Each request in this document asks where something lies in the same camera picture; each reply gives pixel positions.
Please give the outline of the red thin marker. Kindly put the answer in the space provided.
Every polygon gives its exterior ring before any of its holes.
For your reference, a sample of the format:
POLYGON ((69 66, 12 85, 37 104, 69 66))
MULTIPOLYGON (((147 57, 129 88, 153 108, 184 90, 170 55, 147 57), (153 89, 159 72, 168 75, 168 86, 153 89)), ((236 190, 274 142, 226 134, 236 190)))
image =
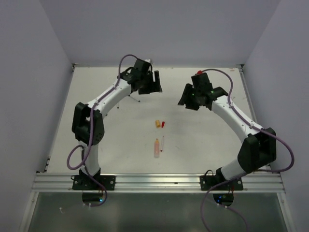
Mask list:
POLYGON ((165 141, 165 136, 162 136, 161 145, 160 145, 160 152, 163 152, 163 150, 164 150, 164 141, 165 141))

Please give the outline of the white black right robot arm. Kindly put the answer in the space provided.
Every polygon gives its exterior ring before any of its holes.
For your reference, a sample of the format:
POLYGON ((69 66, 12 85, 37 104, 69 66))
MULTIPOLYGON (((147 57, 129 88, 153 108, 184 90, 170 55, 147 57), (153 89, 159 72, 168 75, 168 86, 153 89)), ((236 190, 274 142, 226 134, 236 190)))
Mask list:
POLYGON ((247 117, 231 101, 229 93, 212 86, 206 73, 199 72, 191 79, 178 104, 195 111, 201 106, 208 108, 228 124, 242 143, 235 160, 204 177, 209 187, 227 189, 235 177, 250 174, 276 159, 276 134, 272 128, 265 130, 247 117))

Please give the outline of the orange highlighter cap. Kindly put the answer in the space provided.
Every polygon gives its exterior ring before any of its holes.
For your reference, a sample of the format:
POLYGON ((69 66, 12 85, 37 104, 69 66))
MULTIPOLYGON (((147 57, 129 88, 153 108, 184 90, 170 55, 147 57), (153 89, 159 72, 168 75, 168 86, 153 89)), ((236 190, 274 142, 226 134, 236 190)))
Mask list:
POLYGON ((156 120, 156 121, 155 121, 155 126, 156 126, 157 128, 160 128, 160 127, 161 127, 161 123, 160 123, 159 120, 156 120))

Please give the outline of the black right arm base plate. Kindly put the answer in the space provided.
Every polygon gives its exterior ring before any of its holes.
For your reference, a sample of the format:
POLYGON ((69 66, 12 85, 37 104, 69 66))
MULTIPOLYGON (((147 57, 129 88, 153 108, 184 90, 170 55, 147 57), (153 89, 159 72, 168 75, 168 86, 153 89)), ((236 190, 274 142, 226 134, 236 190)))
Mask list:
POLYGON ((200 188, 202 191, 218 190, 244 190, 242 179, 226 180, 219 182, 215 175, 201 175, 199 177, 200 188))

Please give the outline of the orange highlighter pen body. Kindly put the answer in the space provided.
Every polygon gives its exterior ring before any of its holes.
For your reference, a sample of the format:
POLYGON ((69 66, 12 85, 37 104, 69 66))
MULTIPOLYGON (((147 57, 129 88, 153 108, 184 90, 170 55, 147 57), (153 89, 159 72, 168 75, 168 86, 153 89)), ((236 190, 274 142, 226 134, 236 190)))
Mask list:
POLYGON ((160 155, 160 142, 158 139, 154 142, 154 158, 159 158, 160 155))

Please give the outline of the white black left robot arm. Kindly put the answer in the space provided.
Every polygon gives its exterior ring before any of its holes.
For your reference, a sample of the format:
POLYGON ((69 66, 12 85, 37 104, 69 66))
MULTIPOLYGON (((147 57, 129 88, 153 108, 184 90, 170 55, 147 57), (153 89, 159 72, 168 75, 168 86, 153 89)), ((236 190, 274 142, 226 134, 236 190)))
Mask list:
POLYGON ((105 134, 103 120, 113 107, 133 92, 140 95, 162 92, 159 72, 154 71, 147 60, 136 58, 133 66, 118 72, 116 81, 106 91, 88 103, 80 102, 75 106, 72 132, 82 150, 82 160, 75 167, 69 163, 67 167, 79 171, 79 177, 84 178, 83 184, 88 189, 97 189, 100 184, 98 145, 105 134))

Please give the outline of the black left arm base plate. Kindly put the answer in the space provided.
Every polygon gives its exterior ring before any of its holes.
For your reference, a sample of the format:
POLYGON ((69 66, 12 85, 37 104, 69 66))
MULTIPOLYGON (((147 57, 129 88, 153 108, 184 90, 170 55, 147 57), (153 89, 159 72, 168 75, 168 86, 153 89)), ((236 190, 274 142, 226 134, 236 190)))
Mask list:
MULTIPOLYGON (((104 186, 106 190, 114 190, 116 176, 114 175, 96 175, 93 177, 98 183, 104 186)), ((93 181, 88 175, 73 175, 73 190, 102 190, 99 184, 93 181)))

